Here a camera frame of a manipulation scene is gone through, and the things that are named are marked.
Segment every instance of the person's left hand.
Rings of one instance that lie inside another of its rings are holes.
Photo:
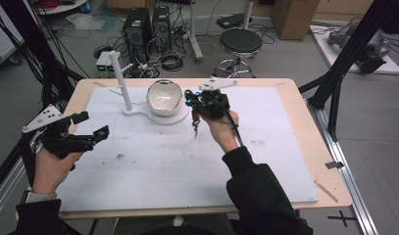
[[[32,192],[36,194],[54,194],[82,154],[71,153],[61,160],[42,147],[36,154]]]

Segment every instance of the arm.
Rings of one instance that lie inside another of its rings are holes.
[[[72,153],[60,160],[42,148],[36,154],[35,177],[32,193],[39,196],[53,195],[66,179],[71,167],[82,153]],[[19,222],[12,234],[66,234],[58,217],[61,200],[32,202],[16,206]]]
[[[238,123],[238,114],[229,113]],[[247,148],[238,147],[226,117],[218,121],[202,118],[225,152],[223,161],[232,175],[226,190],[239,210],[243,229],[252,234],[313,234],[313,229],[296,217],[270,167],[254,164]]]

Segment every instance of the wooden table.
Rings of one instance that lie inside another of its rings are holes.
[[[209,78],[172,78],[181,87],[197,87]],[[294,209],[315,209],[328,207],[348,207],[352,204],[351,196],[340,177],[336,168],[328,169],[325,164],[332,162],[332,157],[324,144],[318,128],[310,115],[304,100],[302,99],[296,84],[287,78],[255,78],[236,79],[237,86],[247,87],[274,87],[280,97],[281,103],[288,115],[290,125],[294,131],[297,143],[304,157],[306,166],[312,176],[319,201],[315,204],[293,205]],[[126,79],[128,87],[148,87],[154,79]],[[78,83],[75,93],[70,100],[65,116],[79,113],[85,110],[92,90],[95,87],[117,87],[115,79],[93,79],[88,78]],[[76,126],[71,126],[70,132],[74,132]],[[220,207],[214,209],[191,209],[189,213],[210,213],[210,212],[236,212],[235,207]],[[80,212],[72,214],[61,212],[61,218],[86,218],[86,217],[118,217],[118,216],[139,216],[152,214],[179,214],[186,213],[180,210],[161,211],[133,211],[131,213],[122,211],[106,212]]]

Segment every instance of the hand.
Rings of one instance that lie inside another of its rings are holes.
[[[33,193],[54,194],[82,154],[71,153],[61,160],[42,147],[36,154]]]
[[[232,116],[235,124],[238,124],[238,114],[234,111],[229,111],[229,113]],[[238,144],[235,140],[235,134],[233,133],[232,127],[230,126],[226,116],[218,120],[212,120],[207,117],[202,117],[202,119],[208,123],[209,127],[211,128],[212,136],[225,153],[238,148]]]

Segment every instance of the white board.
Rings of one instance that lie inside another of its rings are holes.
[[[314,33],[312,34],[317,42],[319,48],[321,49],[322,54],[324,55],[324,59],[326,60],[329,67],[333,65],[336,61],[337,56],[342,51],[338,45],[330,45],[327,43],[327,39],[329,36],[329,32],[327,31],[327,27],[325,26],[317,26],[317,25],[310,25],[310,29],[312,31],[326,31],[324,34]],[[399,74],[399,67],[395,62],[391,60],[388,56],[384,56],[382,58],[386,61],[386,64],[380,66],[376,71],[373,73],[380,73],[380,74]],[[357,65],[352,65],[349,71],[361,72]]]
[[[147,88],[128,88],[133,103],[145,102]],[[223,89],[240,113],[239,131],[257,164],[269,164],[292,203],[318,201],[312,178],[274,88]],[[59,187],[62,212],[231,206],[224,152],[205,122],[194,139],[190,116],[160,126],[144,116],[122,114],[124,99],[96,88],[87,106],[90,119],[75,134],[106,124],[110,136],[86,152]]]

